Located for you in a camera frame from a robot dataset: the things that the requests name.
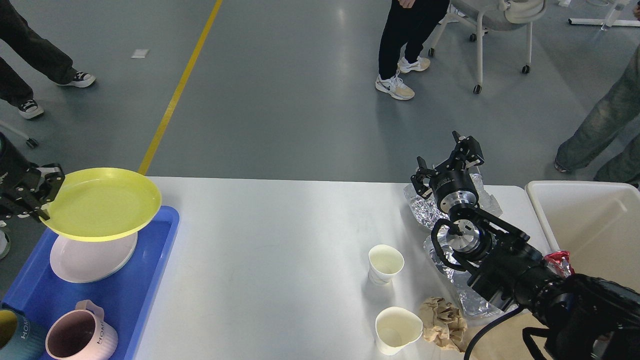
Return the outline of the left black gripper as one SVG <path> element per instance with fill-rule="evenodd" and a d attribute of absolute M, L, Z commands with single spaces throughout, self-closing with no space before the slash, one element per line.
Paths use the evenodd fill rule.
<path fill-rule="evenodd" d="M 66 178 L 61 164 L 1 159 L 1 217 L 34 216 L 48 221 L 44 205 L 57 197 Z"/>

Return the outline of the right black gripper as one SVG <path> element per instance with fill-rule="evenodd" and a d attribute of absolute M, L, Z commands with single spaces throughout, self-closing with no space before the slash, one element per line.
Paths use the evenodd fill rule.
<path fill-rule="evenodd" d="M 429 199 L 434 194 L 439 210 L 449 211 L 457 205 L 479 204 L 479 195 L 471 178 L 469 168 L 482 166 L 485 157 L 480 143 L 473 136 L 462 136 L 453 130 L 455 148 L 446 160 L 447 171 L 428 168 L 426 161 L 418 156 L 417 168 L 411 176 L 411 184 L 418 196 Z"/>

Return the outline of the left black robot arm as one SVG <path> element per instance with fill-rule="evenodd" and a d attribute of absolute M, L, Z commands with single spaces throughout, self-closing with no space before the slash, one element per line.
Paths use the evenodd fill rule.
<path fill-rule="evenodd" d="M 57 162 L 39 166 L 28 161 L 16 146 L 1 134 L 0 209 L 2 221 L 14 216 L 48 221 L 45 205 L 52 203 L 66 174 Z"/>

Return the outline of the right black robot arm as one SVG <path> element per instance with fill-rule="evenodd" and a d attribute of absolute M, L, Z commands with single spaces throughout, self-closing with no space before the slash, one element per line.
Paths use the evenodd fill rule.
<path fill-rule="evenodd" d="M 535 360 L 544 359 L 533 337 L 546 338 L 554 360 L 637 360 L 640 355 L 639 294 L 595 276 L 555 271 L 530 237 L 479 203 L 469 169 L 484 162 L 472 136 L 452 133 L 455 148 L 448 159 L 429 168 L 417 158 L 410 180 L 423 199 L 434 198 L 438 210 L 430 241 L 442 264 L 470 274 L 467 285 L 505 315 L 480 330 L 467 346 L 490 330 L 528 310 L 543 328 L 528 326 L 522 338 Z"/>

